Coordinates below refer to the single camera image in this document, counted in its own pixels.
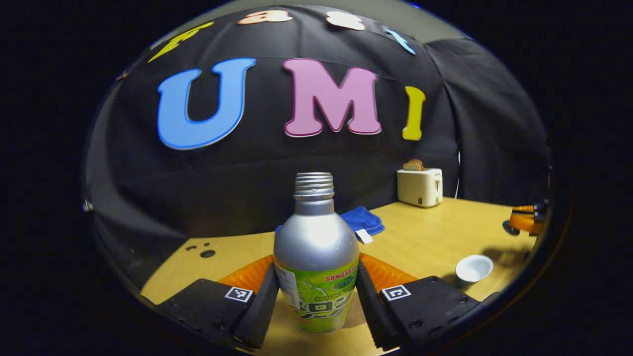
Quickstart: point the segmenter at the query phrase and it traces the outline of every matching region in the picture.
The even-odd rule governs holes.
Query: aluminum bottle
[[[358,242],[334,212],[332,174],[298,173],[295,212],[275,237],[279,285],[298,326],[331,333],[345,323],[356,284]]]

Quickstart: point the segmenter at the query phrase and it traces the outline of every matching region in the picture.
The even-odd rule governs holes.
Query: table surface
[[[523,268],[524,256],[535,239],[521,232],[509,235],[501,227],[512,207],[444,197],[441,204],[420,208],[395,202],[371,210],[385,230],[372,236],[360,251],[387,262],[417,278],[438,276],[449,283],[455,265],[468,255],[486,255],[494,262],[491,274],[465,290],[476,300],[501,291]],[[141,295],[162,303],[196,279],[217,281],[237,269],[272,253],[274,232],[220,238],[189,239],[149,278]],[[215,250],[212,257],[200,253]],[[345,326],[330,334],[298,331],[281,293],[262,349],[255,355],[382,355],[365,321],[357,292]]]

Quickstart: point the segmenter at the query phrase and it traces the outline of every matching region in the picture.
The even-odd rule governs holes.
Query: blue towel
[[[354,232],[360,229],[365,229],[369,235],[373,236],[385,229],[382,225],[381,219],[370,213],[369,210],[365,209],[365,207],[358,207],[354,210],[350,210],[341,214],[341,217],[348,223],[349,227]],[[275,229],[275,235],[277,235],[279,229],[281,229],[281,225]]]

